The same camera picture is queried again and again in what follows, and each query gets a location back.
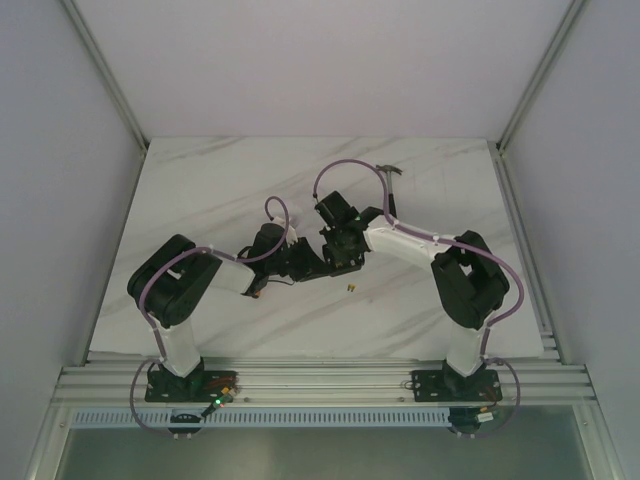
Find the marble surface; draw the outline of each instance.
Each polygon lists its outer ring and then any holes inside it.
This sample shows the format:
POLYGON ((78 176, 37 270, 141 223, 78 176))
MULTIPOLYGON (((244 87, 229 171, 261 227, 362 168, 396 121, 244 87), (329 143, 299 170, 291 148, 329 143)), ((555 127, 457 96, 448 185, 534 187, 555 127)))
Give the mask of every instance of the marble surface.
MULTIPOLYGON (((323 223, 311 189, 329 162, 358 158, 395 164, 398 217, 440 233, 472 229, 492 251, 518 260, 487 143, 479 139, 344 137, 155 138, 142 171, 91 349, 155 354, 153 336, 126 293, 131 274, 181 233, 198 245, 234 253, 267 221, 269 195, 287 203, 293 225, 320 252, 323 223)), ((377 178, 338 166, 320 184, 358 209, 382 203, 377 178)), ((515 301, 515 288, 505 306, 515 301)), ((272 283, 258 300, 210 288, 193 316, 204 355, 232 357, 444 358, 451 320, 430 272, 370 253, 359 272, 289 287, 272 283), (347 291, 349 283, 354 292, 347 291)), ((529 299, 492 332, 488 353, 542 353, 529 299)))

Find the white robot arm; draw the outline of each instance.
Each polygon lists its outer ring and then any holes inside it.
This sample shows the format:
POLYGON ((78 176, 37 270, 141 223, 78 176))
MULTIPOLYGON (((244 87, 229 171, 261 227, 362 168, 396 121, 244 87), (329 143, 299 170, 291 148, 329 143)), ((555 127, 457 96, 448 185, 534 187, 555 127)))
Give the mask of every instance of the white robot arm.
POLYGON ((323 258, 313 252, 304 237, 298 238, 291 227, 286 235, 290 241, 283 243, 280 239, 284 228, 274 219, 264 224, 253 245, 239 254, 246 253, 250 259, 264 257, 280 242, 277 251, 260 261, 243 265, 222 259, 210 249, 195 249, 193 242, 175 235, 136 271, 128 292, 145 317, 152 318, 150 323, 168 375, 188 379, 192 372, 204 368, 189 317, 209 286, 255 298, 272 275, 289 276, 300 282, 342 275, 359 270, 367 252, 387 253, 433 272, 443 308, 453 320, 443 366, 448 388, 452 391, 464 388, 476 372, 482 373, 480 354, 485 322, 502 305, 509 283, 495 263, 450 245, 455 241, 488 252, 482 237, 469 231, 455 238, 438 236, 411 227, 434 239, 422 240, 394 228, 377 208, 369 207, 359 213, 338 192, 320 201, 316 210, 327 224, 320 232, 327 242, 323 258), (199 254, 166 268, 167 262, 184 256, 190 249, 199 254), (145 290, 148 295, 142 302, 145 290))

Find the black bracket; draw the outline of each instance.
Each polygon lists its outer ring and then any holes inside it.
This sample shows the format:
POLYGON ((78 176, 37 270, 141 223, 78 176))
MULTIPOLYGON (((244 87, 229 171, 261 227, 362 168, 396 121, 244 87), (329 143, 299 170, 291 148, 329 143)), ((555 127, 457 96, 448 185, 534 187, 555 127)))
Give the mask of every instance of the black bracket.
POLYGON ((414 370, 411 372, 411 389, 417 403, 472 402, 495 403, 502 400, 502 388, 498 372, 478 370, 466 377, 464 385, 452 388, 446 369, 414 370))
POLYGON ((222 389, 237 382, 232 370, 204 370, 204 363, 185 378, 169 372, 164 366, 147 373, 148 403, 213 403, 222 397, 222 389))

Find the purple cable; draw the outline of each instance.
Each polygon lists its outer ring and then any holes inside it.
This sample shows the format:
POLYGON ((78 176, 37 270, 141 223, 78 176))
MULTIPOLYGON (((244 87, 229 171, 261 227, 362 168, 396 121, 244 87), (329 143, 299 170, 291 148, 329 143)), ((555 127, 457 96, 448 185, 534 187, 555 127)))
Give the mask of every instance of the purple cable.
POLYGON ((145 304, 147 301, 147 295, 149 295, 149 291, 151 290, 151 287, 153 287, 153 285, 156 283, 156 281, 162 276, 164 275, 171 267, 173 267, 176 263, 180 262, 181 260, 184 260, 185 258, 191 256, 191 255, 195 255, 197 253, 202 254, 202 253, 212 253, 218 257, 222 257, 222 258, 226 258, 227 260, 231 260, 232 262, 238 262, 238 263, 252 263, 252 262, 257 262, 260 260, 263 260, 265 258, 267 258, 269 255, 273 254, 274 252, 276 252, 280 246, 284 243, 284 241, 287 238, 287 232, 289 231, 289 210, 287 209, 287 206, 285 205, 285 203, 282 201, 281 198, 276 197, 276 196, 271 196, 269 198, 267 198, 267 200, 264 202, 264 210, 267 213, 267 216, 269 217, 269 220, 273 220, 273 216, 271 215, 271 213, 269 213, 269 202, 271 202, 272 200, 277 201, 278 203, 280 203, 280 205, 282 206, 282 210, 284 211, 284 231, 282 232, 282 237, 280 237, 280 240, 278 241, 278 243, 268 252, 263 253, 262 255, 258 255, 257 257, 253 257, 253 258, 237 258, 234 257, 232 255, 229 255, 227 253, 221 252, 219 250, 212 250, 209 247, 195 247, 195 248, 191 248, 185 252, 182 252, 180 255, 172 258, 171 260, 169 260, 166 264, 164 264, 162 267, 160 267, 158 269, 158 271, 156 273, 154 273, 151 278, 149 279, 149 281, 147 282, 147 284, 144 286, 144 288, 142 289, 142 293, 140 294, 140 300, 138 301, 138 309, 140 310, 140 313, 142 313, 142 316, 144 317, 144 319, 147 321, 147 323, 151 326, 151 330, 153 331, 153 336, 156 339, 156 344, 158 345, 158 350, 160 351, 160 356, 162 358, 160 359, 147 359, 144 362, 142 362, 140 364, 140 366, 138 367, 138 370, 136 371, 136 374, 133 377, 133 381, 131 382, 131 388, 129 390, 129 408, 131 409, 131 414, 133 415, 133 419, 135 420, 135 422, 143 429, 152 432, 156 435, 161 435, 163 437, 171 437, 171 438, 181 438, 181 436, 175 436, 173 435, 171 432, 165 432, 163 430, 157 430, 155 428, 151 428, 148 425, 145 425, 144 422, 142 421, 142 419, 138 416, 138 414, 136 413, 135 410, 135 406, 134 406, 134 390, 135 390, 135 386, 136 386, 136 382, 138 381, 138 377, 140 376, 140 372, 142 372, 142 369, 145 367, 145 365, 154 362, 157 364, 162 364, 162 362, 164 361, 164 359, 167 358, 167 350, 164 347, 164 343, 162 342, 162 337, 160 336, 160 332, 158 331, 158 326, 155 322, 155 320, 151 317, 151 315, 149 315, 149 313, 147 312, 147 309, 145 308, 145 304))
POLYGON ((138 412, 136 412, 136 407, 134 405, 136 383, 138 382, 138 377, 140 376, 140 372, 142 372, 142 369, 149 363, 159 364, 161 362, 154 358, 147 358, 144 362, 140 364, 140 366, 138 367, 138 370, 136 370, 136 374, 133 376, 133 382, 131 382, 131 388, 129 389, 129 409, 131 410, 131 415, 133 415, 133 420, 138 424, 138 426, 146 430, 147 432, 153 433, 155 435, 160 435, 161 437, 175 438, 174 434, 168 430, 158 430, 156 428, 150 427, 149 425, 146 425, 138 415, 138 412))
MULTIPOLYGON (((316 181, 313 184, 313 197, 317 200, 318 198, 318 184, 320 183, 320 178, 322 178, 322 176, 327 172, 327 170, 329 170, 332 167, 335 167, 336 165, 340 165, 343 163, 354 163, 356 165, 362 165, 363 167, 368 168, 369 170, 371 170, 373 173, 375 173, 378 176, 378 179, 380 180, 380 183, 382 184, 382 190, 384 192, 384 199, 382 202, 382 210, 384 212, 384 218, 387 220, 387 222, 389 222, 391 225, 394 226, 394 228, 396 228, 397 230, 404 232, 408 235, 412 235, 414 237, 417 238, 421 238, 423 240, 426 240, 428 242, 435 242, 435 239, 433 238, 433 235, 429 235, 426 234, 424 232, 416 232, 415 230, 411 230, 410 228, 405 227, 404 225, 402 225, 401 223, 398 223, 398 220, 395 219, 394 217, 391 216, 391 213, 389 212, 389 196, 388 196, 388 190, 387 190, 387 183, 384 181, 384 177, 382 176, 382 174, 371 164, 367 163, 367 162, 363 162, 362 160, 355 160, 355 159, 344 159, 344 160, 336 160, 335 162, 330 163, 329 165, 327 165, 326 167, 324 167, 322 170, 320 170, 320 173, 318 174, 318 176, 316 177, 316 181)), ((500 257, 496 257, 495 255, 493 255, 492 253, 489 253, 485 250, 482 250, 480 248, 474 247, 472 245, 467 245, 461 242, 456 242, 455 240, 449 240, 446 238, 440 238, 438 239, 438 242, 444 244, 444 245, 450 245, 452 247, 456 247, 456 248, 460 248, 463 250, 468 250, 469 252, 473 252, 473 253, 477 253, 478 255, 488 258, 489 260, 494 261, 495 263, 497 263, 498 265, 500 265, 502 268, 504 268, 509 275, 511 275, 511 277, 513 278, 514 282, 516 283, 516 286, 518 287, 518 300, 516 301, 516 303, 506 312, 501 313, 500 315, 498 315, 497 317, 489 320, 487 322, 487 328, 484 332, 484 336, 482 337, 482 343, 480 346, 480 354, 484 355, 486 350, 487 350, 487 342, 489 341, 489 333, 491 331, 491 327, 493 325, 495 325, 496 323, 504 320, 505 318, 513 315, 524 303, 524 295, 525 295, 525 291, 524 291, 524 284, 522 283, 522 280, 520 280, 520 277, 518 276, 518 274, 516 273, 516 271, 511 268, 511 266, 505 262, 504 260, 502 260, 500 257)))
POLYGON ((156 281, 162 275, 164 275, 171 267, 173 267, 176 263, 196 253, 213 253, 218 257, 223 257, 233 262, 252 263, 252 262, 257 262, 259 260, 263 260, 267 258, 269 255, 271 255, 272 253, 276 252, 287 238, 287 232, 289 231, 289 210, 287 209, 287 206, 285 205, 285 203, 282 201, 281 198, 276 196, 271 196, 267 198, 267 200, 264 202, 264 210, 265 212, 267 212, 267 216, 269 217, 269 220, 273 220, 273 217, 269 213, 269 202, 271 202, 271 200, 275 200, 279 202, 280 205, 282 206, 282 209, 284 210, 284 224, 285 224, 284 231, 282 232, 282 237, 280 237, 280 240, 278 241, 278 243, 271 250, 253 258, 236 258, 236 257, 233 257, 232 255, 221 252, 219 250, 212 250, 209 247, 195 247, 190 250, 187 250, 186 252, 182 252, 180 255, 169 260, 160 269, 158 269, 156 273, 153 274, 153 276, 149 279, 147 284, 144 286, 144 288, 142 289, 142 293, 140 294, 140 300, 138 301, 138 309, 142 313, 142 316, 147 321, 147 323, 151 326, 151 329, 153 331, 153 336, 156 339, 156 344, 158 345, 158 350, 160 350, 160 356, 162 357, 162 359, 167 358, 167 351, 164 348, 164 344, 162 343, 162 337, 160 336, 160 332, 158 331, 158 326, 156 322, 151 317, 151 315, 149 315, 149 313, 147 312, 147 309, 145 308, 147 295, 149 294, 151 287, 153 287, 156 281))
POLYGON ((496 364, 496 365, 505 365, 509 371, 511 372, 511 375, 513 375, 513 380, 515 381, 516 384, 516 403, 513 406, 513 411, 511 412, 511 415, 509 415, 509 418, 507 418, 507 420, 500 425, 498 428, 496 428, 495 430, 492 430, 490 432, 487 433, 462 433, 460 430, 458 430, 456 427, 454 427, 453 425, 451 426, 451 430, 453 431, 453 433, 455 433, 456 435, 458 435, 458 437, 460 438, 470 438, 470 439, 474 439, 474 438, 488 438, 488 437, 492 437, 493 435, 495 435, 496 433, 504 430, 507 425, 509 425, 514 418, 516 418, 516 414, 518 413, 518 409, 520 408, 520 401, 522 399, 522 394, 521 394, 521 386, 520 386, 520 378, 518 377, 518 374, 516 373, 516 370, 513 368, 513 366, 507 362, 504 358, 500 358, 500 357, 493 357, 493 358, 488 358, 485 360, 485 363, 487 365, 491 365, 491 364, 496 364))
MULTIPOLYGON (((382 174, 371 164, 367 163, 367 162, 363 162, 362 160, 356 160, 356 159, 344 159, 344 160, 336 160, 335 162, 331 162, 329 165, 327 165, 326 167, 324 167, 322 170, 320 170, 320 173, 318 174, 318 176, 316 177, 316 181, 313 184, 313 198, 315 198, 316 200, 318 200, 318 184, 320 183, 320 179, 322 178, 322 176, 327 172, 327 170, 329 170, 330 168, 335 167, 336 165, 340 165, 340 164, 344 164, 344 163, 353 163, 356 165, 362 165, 363 167, 368 168, 369 170, 371 170, 373 173, 375 173, 378 177, 378 179, 380 180, 380 183, 382 184, 382 190, 383 190, 383 194, 384 194, 384 198, 382 200, 382 210, 384 213, 384 218, 387 220, 387 222, 389 222, 389 224, 393 225, 394 228, 396 228, 397 230, 404 232, 408 235, 412 235, 414 237, 417 238, 421 238, 423 240, 426 240, 428 242, 435 242, 435 239, 433 237, 433 235, 429 235, 426 234, 424 232, 416 232, 415 230, 412 230, 410 228, 405 227, 404 225, 402 225, 401 223, 398 222, 398 220, 396 218, 394 218, 393 216, 391 216, 391 213, 389 212, 389 196, 388 196, 388 189, 387 189, 387 183, 384 180, 384 177, 382 176, 382 174)), ((520 394, 520 380, 518 378, 518 374, 516 373, 515 369, 511 366, 511 364, 509 362, 507 362, 506 360, 499 358, 499 357, 494 357, 491 359, 484 359, 484 355, 485 352, 487 350, 487 343, 489 341, 489 334, 491 333, 491 327, 493 325, 495 325, 496 323, 504 320, 507 317, 510 317, 511 315, 513 315, 524 303, 524 295, 525 295, 525 290, 524 290, 524 284, 522 283, 522 280, 520 280, 520 277, 518 276, 518 274, 516 273, 516 271, 511 268, 511 266, 505 262, 504 260, 502 260, 500 257, 496 257, 495 255, 482 250, 480 248, 474 247, 472 245, 467 245, 461 242, 456 242, 455 240, 449 240, 446 238, 440 238, 438 239, 438 242, 444 244, 444 245, 450 245, 452 247, 456 247, 456 248, 460 248, 463 250, 468 250, 469 252, 473 252, 476 253, 482 257, 488 258, 489 260, 492 260, 493 262, 497 263, 498 265, 500 265, 502 268, 504 268, 509 275, 511 275, 511 277, 513 278, 514 282, 516 283, 516 286, 518 287, 518 299, 516 300, 516 303, 506 312, 501 313, 500 315, 498 315, 497 317, 489 320, 487 322, 487 328, 484 331, 484 335, 482 337, 482 343, 480 344, 480 355, 483 357, 483 361, 484 363, 486 363, 487 365, 490 363, 497 363, 497 362, 501 362, 504 363, 504 365, 507 366, 507 368, 511 371, 513 378, 516 382, 516 403, 513 409, 513 413, 511 414, 511 416, 509 417, 509 419, 503 424, 501 425, 498 429, 496 429, 494 432, 497 432, 499 430, 502 430, 502 428, 504 428, 507 424, 511 423, 511 421, 513 420, 513 418, 516 416, 516 413, 518 411, 518 408, 520 407, 520 399, 521 399, 521 394, 520 394)), ((469 435, 469 438, 484 438, 486 436, 490 436, 492 435, 494 432, 490 432, 490 433, 486 433, 486 434, 479 434, 479 435, 475 435, 475 436, 471 436, 469 435)), ((456 433, 458 435, 466 435, 463 434, 459 431, 456 431, 456 433)))
POLYGON ((282 206, 282 210, 284 211, 284 232, 282 232, 282 237, 280 237, 280 240, 278 241, 278 243, 276 243, 275 247, 273 247, 267 253, 263 253, 262 255, 258 255, 257 257, 253 257, 253 258, 237 258, 232 255, 229 255, 228 253, 221 252, 219 250, 213 250, 212 253, 214 255, 217 255, 218 257, 226 258, 227 260, 231 260, 232 262, 238 262, 238 263, 258 262, 260 260, 264 260, 272 253, 275 253, 280 248, 280 246, 284 243, 284 241, 287 239, 287 232, 289 231, 289 210, 287 209, 287 206, 284 204, 284 202, 280 197, 276 197, 275 195, 272 195, 269 198, 267 198, 264 202, 264 211, 267 213, 267 217, 269 217, 269 220, 273 220, 273 216, 269 213, 269 202, 271 200, 275 200, 276 202, 280 203, 280 206, 282 206))

